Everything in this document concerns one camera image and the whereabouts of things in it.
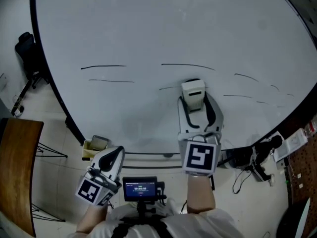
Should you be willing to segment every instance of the white shirt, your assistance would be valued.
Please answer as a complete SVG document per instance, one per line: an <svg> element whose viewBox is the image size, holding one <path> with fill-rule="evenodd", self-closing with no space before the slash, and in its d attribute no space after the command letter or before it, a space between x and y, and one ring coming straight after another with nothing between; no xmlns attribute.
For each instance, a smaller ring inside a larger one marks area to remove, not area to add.
<svg viewBox="0 0 317 238"><path fill-rule="evenodd" d="M174 238L243 238L237 230L232 217L220 209L203 212L200 214L176 214L173 211L158 209L157 214L162 213L168 217L162 219L168 232ZM68 238L111 238L113 230L122 221L123 217L137 216L135 207L124 205L114 209L106 221L99 223L90 234L74 233ZM135 225L128 230L126 238L159 238L156 230L149 225Z"/></svg>

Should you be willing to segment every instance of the person's arm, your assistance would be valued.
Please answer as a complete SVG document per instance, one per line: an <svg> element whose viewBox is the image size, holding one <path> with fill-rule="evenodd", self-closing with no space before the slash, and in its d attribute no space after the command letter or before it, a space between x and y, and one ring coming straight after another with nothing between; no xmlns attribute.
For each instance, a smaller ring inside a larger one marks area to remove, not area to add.
<svg viewBox="0 0 317 238"><path fill-rule="evenodd" d="M76 232L89 234L100 222L106 220L108 207L94 207L90 205L78 223Z"/></svg>
<svg viewBox="0 0 317 238"><path fill-rule="evenodd" d="M201 213L216 207L210 179L208 177L188 176L187 212Z"/></svg>

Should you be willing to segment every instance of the tiled floor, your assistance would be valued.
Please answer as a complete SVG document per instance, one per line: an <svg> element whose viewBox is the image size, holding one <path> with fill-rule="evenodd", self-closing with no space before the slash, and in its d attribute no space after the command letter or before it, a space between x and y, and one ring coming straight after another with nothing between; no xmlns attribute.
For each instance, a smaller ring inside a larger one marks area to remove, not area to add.
<svg viewBox="0 0 317 238"><path fill-rule="evenodd" d="M87 163L81 160L81 146L65 125L65 114L60 107L51 87L40 85L30 90L23 100L25 111L21 119L44 122L40 142L68 155L68 158L37 157L33 173L33 203L46 211L67 220L66 223L34 220L35 231L39 238L64 238L75 231L76 223L84 214L88 205L74 196L80 176L85 172ZM132 165L180 165L179 157L166 160L164 157L127 156L126 166ZM285 175L281 174L273 161L265 163L268 174L274 173L276 185L268 182L256 182L250 176L237 195L232 185L240 171L218 168L215 175L215 199L217 208L227 211L236 221L238 229L246 238L261 238L265 232L275 237L278 223L288 207ZM173 197L177 207L186 200L187 177L182 170L132 170L123 169L123 176L155 175L165 182L165 194ZM123 205L121 190L111 201L115 206ZM0 221L12 238L28 237L26 233L9 222L2 214Z"/></svg>

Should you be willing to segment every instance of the black strap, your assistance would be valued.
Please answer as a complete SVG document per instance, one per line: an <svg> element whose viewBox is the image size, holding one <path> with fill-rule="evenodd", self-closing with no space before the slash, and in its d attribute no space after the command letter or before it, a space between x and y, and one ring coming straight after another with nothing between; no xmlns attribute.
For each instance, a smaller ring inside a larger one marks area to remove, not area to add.
<svg viewBox="0 0 317 238"><path fill-rule="evenodd" d="M129 228L133 227L134 225L149 225L156 230L159 237L173 238L167 230L167 225L161 221L161 219L163 218L165 217L159 215L152 215L151 218L147 218L144 220L123 218L121 219L121 221L123 221L124 223L120 223L113 230L111 238L124 238L128 234Z"/></svg>

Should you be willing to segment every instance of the digital display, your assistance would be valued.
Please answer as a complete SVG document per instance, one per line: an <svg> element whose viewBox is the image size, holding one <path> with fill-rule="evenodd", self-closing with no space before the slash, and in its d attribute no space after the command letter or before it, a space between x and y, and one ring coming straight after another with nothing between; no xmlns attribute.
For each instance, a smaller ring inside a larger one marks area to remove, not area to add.
<svg viewBox="0 0 317 238"><path fill-rule="evenodd" d="M150 197L155 196L155 182L127 182L125 184L128 197Z"/></svg>

